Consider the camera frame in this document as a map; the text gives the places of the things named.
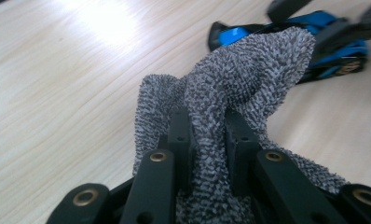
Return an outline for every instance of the cloth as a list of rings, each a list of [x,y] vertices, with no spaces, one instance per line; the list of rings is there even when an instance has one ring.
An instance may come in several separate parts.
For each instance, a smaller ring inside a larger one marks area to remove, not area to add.
[[[338,193],[347,183],[321,165],[278,146],[267,135],[267,117],[304,74],[314,42],[308,31],[295,27],[249,35],[208,54],[182,78],[144,78],[136,110],[133,174],[145,152],[156,149],[158,138],[168,132],[174,109],[188,109],[197,142],[193,190],[187,197],[177,196],[177,223],[254,222],[250,198],[234,197],[230,191],[223,135],[228,108],[245,117],[263,149],[287,153],[314,185]]]

